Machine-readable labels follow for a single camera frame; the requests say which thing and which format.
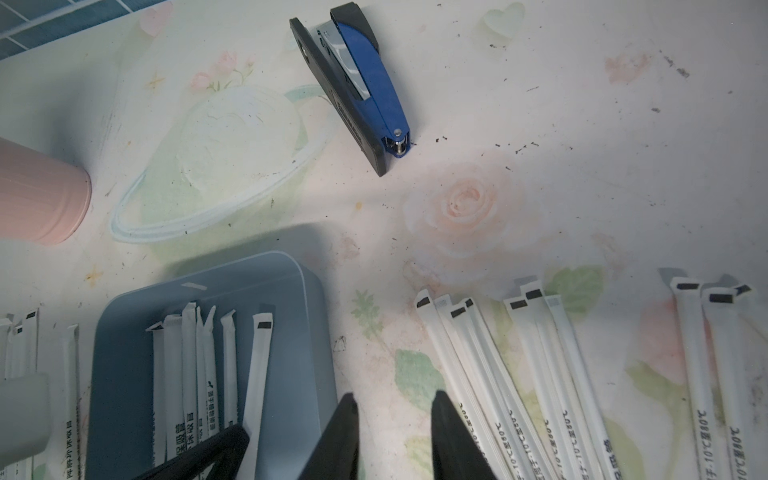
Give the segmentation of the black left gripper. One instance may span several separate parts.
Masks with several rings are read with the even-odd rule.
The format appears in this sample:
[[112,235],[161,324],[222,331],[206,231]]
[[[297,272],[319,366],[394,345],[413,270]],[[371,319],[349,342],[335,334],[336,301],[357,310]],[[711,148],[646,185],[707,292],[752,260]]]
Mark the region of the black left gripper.
[[42,453],[51,437],[50,380],[35,373],[1,382],[1,468]]

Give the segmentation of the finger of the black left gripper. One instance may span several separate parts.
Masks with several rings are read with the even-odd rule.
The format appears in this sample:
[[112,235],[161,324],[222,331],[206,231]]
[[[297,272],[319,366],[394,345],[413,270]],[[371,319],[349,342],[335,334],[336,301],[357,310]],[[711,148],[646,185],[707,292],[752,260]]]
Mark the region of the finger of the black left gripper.
[[136,480],[196,479],[209,470],[207,479],[235,479],[250,443],[241,425],[233,425],[180,456],[154,467]]

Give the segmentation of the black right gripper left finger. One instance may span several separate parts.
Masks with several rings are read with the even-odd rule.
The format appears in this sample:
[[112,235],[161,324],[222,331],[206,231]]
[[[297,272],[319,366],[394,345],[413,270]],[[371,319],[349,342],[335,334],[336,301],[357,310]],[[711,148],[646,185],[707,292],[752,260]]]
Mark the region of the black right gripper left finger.
[[352,393],[339,401],[299,479],[355,480],[359,473],[359,410]]

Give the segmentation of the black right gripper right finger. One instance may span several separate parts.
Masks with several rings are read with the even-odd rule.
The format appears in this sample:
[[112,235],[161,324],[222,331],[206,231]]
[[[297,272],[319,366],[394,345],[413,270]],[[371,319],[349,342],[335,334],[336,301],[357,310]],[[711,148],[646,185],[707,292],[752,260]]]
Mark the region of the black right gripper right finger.
[[431,406],[431,442],[434,479],[496,479],[450,397],[442,390],[435,393]]

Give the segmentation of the white straw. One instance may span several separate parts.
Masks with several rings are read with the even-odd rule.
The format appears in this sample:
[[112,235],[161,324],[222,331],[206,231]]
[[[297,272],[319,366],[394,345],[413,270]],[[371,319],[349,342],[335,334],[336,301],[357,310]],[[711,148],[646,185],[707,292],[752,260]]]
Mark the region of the white straw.
[[163,322],[151,325],[153,344],[153,466],[158,467],[166,461],[166,407],[164,386],[164,327]]
[[164,386],[167,459],[186,450],[186,427],[182,387],[182,317],[171,314],[163,321]]

